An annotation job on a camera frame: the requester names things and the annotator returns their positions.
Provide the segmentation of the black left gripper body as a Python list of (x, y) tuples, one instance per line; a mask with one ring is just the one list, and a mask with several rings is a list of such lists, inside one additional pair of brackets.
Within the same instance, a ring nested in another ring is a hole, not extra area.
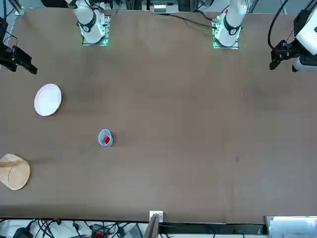
[(298, 41), (292, 41), (291, 43), (285, 41), (282, 46), (282, 60), (289, 60), (300, 55), (301, 44)]

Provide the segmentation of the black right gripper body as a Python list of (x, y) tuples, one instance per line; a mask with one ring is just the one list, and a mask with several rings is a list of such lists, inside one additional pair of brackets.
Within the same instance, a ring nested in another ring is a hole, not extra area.
[(8, 46), (0, 47), (0, 64), (1, 66), (6, 67), (12, 72), (16, 72), (18, 60), (17, 60), (17, 46), (13, 46), (12, 48)]

